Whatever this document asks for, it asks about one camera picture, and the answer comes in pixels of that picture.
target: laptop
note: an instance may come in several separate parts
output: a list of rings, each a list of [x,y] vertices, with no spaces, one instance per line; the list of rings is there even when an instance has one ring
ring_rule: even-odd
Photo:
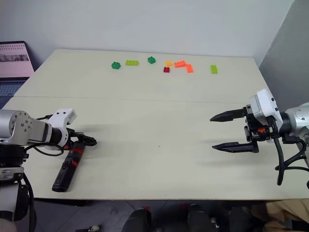
[[[24,41],[0,42],[0,109],[33,74]]]

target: gray wall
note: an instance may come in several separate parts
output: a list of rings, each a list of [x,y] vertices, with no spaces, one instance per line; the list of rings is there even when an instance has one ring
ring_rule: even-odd
[[[309,102],[309,0],[296,0],[260,71],[280,110]]]
[[[293,0],[0,0],[0,41],[41,64],[56,48],[247,56],[260,65]]]

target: yellow lego brick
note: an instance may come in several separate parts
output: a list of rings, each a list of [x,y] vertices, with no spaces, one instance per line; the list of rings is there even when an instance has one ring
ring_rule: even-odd
[[[166,66],[172,66],[173,63],[172,63],[172,61],[168,60],[168,61],[165,62],[165,65],[166,65]]]

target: lime green lego brick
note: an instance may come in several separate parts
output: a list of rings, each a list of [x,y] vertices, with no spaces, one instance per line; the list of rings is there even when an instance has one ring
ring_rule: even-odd
[[[127,60],[126,65],[138,66],[139,62],[137,60]]]
[[[112,64],[112,68],[113,69],[119,69],[120,68],[120,63],[119,62],[114,62],[113,64]]]
[[[151,63],[151,64],[155,63],[155,58],[148,57],[148,62]]]
[[[216,65],[211,65],[211,73],[212,74],[218,74],[218,69]]]

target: laptop screen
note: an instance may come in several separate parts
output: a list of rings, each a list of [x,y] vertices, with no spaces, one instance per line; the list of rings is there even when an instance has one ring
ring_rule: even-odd
[[[24,42],[0,42],[0,78],[30,77],[34,73]]]

